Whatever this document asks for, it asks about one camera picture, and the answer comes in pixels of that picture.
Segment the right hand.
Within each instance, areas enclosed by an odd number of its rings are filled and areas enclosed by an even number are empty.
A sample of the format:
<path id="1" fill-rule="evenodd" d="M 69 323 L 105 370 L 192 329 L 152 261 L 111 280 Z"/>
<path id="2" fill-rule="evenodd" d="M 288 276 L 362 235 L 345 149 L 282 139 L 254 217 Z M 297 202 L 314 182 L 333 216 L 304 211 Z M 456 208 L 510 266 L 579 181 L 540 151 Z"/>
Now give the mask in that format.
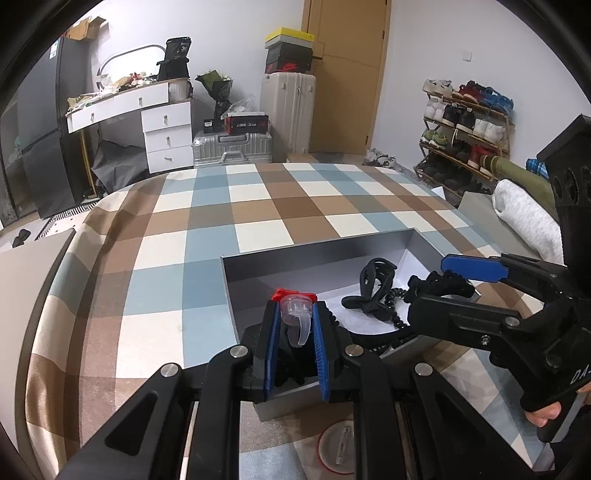
<path id="1" fill-rule="evenodd" d="M 584 394 L 586 405 L 590 404 L 591 384 L 587 384 L 578 390 L 578 394 Z M 536 427 L 544 427 L 550 420 L 556 419 L 561 413 L 562 407 L 559 402 L 555 402 L 535 412 L 526 412 L 526 419 Z"/>

